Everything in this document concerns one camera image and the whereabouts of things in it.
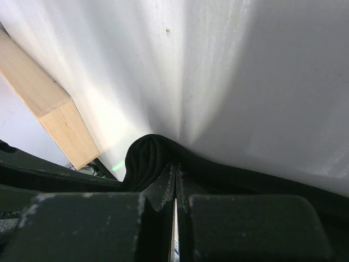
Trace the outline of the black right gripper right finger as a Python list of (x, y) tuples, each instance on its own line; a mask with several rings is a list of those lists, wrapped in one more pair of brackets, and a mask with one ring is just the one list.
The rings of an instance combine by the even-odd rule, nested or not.
[(206, 191), (181, 163), (176, 164), (176, 199), (178, 213), (179, 260), (193, 261), (192, 228), (189, 197)]

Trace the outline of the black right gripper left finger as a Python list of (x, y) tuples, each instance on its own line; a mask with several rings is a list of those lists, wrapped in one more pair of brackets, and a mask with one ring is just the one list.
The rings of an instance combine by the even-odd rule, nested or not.
[(175, 174), (167, 164), (142, 193), (144, 204), (136, 246), (136, 261), (169, 261), (173, 229)]

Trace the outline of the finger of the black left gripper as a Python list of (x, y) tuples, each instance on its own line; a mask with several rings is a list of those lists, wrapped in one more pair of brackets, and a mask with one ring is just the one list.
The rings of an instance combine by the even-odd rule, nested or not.
[(114, 192), (121, 183), (35, 157), (1, 141), (1, 212), (19, 213), (39, 193)]

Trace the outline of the black tie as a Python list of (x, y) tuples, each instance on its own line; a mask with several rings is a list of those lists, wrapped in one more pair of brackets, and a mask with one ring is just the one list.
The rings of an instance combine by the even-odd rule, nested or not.
[(326, 223), (348, 226), (348, 198), (313, 186), (199, 157), (161, 135), (145, 135), (125, 157), (121, 190), (141, 192), (167, 167), (179, 170), (210, 194), (287, 194), (305, 198)]

